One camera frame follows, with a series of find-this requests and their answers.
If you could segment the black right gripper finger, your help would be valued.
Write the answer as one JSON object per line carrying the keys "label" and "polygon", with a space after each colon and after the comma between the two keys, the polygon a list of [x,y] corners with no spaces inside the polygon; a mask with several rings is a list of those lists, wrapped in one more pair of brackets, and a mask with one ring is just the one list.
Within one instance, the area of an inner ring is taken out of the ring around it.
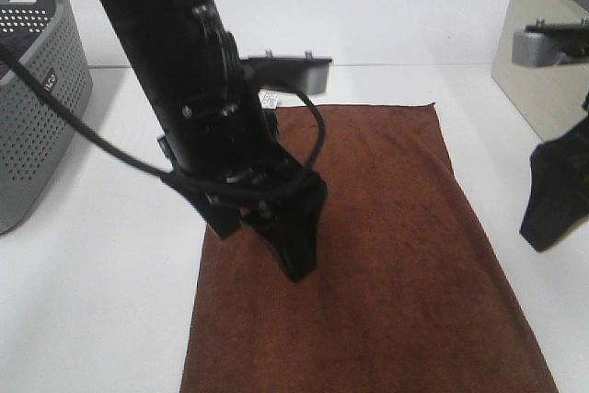
{"label": "black right gripper finger", "polygon": [[538,145],[521,236],[537,252],[554,246],[588,216],[588,120]]}

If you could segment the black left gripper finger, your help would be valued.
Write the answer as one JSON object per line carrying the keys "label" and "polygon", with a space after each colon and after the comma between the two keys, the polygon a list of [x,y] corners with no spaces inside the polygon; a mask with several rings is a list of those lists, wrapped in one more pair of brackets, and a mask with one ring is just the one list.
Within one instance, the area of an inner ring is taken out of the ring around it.
{"label": "black left gripper finger", "polygon": [[303,280],[317,266],[318,221],[327,195],[323,179],[310,179],[294,193],[265,202],[248,214],[248,227],[267,242],[293,282]]}
{"label": "black left gripper finger", "polygon": [[206,203],[203,218],[222,240],[227,239],[240,228],[240,211],[215,199]]}

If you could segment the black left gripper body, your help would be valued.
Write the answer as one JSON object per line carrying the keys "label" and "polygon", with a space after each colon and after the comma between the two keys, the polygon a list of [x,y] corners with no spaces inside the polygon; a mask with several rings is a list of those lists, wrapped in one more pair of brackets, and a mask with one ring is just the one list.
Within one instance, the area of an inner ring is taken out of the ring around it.
{"label": "black left gripper body", "polygon": [[[257,202],[286,197],[310,179],[317,140],[299,163],[277,140],[277,122],[262,109],[261,89],[244,74],[233,35],[190,29],[151,40],[151,103],[167,133],[174,167],[198,191]],[[295,91],[317,123],[310,96]]]}

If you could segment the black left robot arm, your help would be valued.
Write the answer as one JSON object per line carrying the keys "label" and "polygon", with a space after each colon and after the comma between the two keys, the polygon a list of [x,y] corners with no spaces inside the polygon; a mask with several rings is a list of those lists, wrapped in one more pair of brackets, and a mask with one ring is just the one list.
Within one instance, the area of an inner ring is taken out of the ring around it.
{"label": "black left robot arm", "polygon": [[241,58],[214,0],[99,1],[163,129],[172,169],[161,179],[219,237],[247,226],[289,279],[304,279],[317,264],[327,197],[314,170],[326,125],[312,108],[318,135],[299,161],[280,144],[259,93],[292,93],[309,104],[325,87],[328,61]]}

